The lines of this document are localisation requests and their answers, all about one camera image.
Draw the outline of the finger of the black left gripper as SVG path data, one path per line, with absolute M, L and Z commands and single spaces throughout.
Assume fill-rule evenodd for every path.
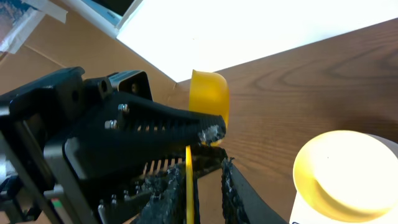
M 104 101 L 112 120 L 104 131 L 104 176 L 135 178 L 146 163 L 187 146 L 217 147 L 226 134 L 220 115 L 171 108 L 128 93 L 114 92 Z
M 227 158 L 226 151 L 220 147 L 192 146 L 193 184 L 195 218 L 200 217 L 200 203 L 197 180 L 221 167 Z M 185 154 L 178 153 L 163 157 L 158 161 L 145 164 L 141 174 L 108 190 L 99 198 L 99 217 L 101 218 L 136 218 L 149 201 L 150 192 L 142 191 L 141 186 L 149 176 L 176 166 L 185 166 Z

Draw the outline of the yellow plastic scoop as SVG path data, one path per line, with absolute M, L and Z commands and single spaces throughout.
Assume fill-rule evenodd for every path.
M 199 113 L 220 115 L 228 124 L 229 87 L 227 81 L 218 73 L 194 70 L 190 82 L 188 109 Z M 186 218 L 187 224 L 195 222 L 193 162 L 189 146 L 186 147 Z

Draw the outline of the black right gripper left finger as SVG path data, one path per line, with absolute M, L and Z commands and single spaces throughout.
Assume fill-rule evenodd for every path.
M 184 165 L 149 176 L 141 186 L 149 201 L 132 221 L 136 223 L 186 223 L 186 172 Z

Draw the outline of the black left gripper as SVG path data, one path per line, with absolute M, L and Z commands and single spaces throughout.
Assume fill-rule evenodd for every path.
M 83 74 L 63 68 L 1 97 L 1 149 L 53 223 L 104 223 L 98 204 L 144 162 L 146 72 Z

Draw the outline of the cardboard box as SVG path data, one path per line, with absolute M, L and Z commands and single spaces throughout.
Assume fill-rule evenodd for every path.
M 15 54 L 1 55 L 1 93 L 44 75 L 81 66 L 84 78 L 143 70 L 153 99 L 168 104 L 176 83 L 137 53 L 69 9 L 64 23 L 45 16 Z

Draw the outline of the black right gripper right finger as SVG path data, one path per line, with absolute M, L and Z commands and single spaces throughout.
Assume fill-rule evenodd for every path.
M 287 224 L 263 201 L 233 164 L 233 158 L 224 159 L 221 168 L 222 208 L 226 223 Z

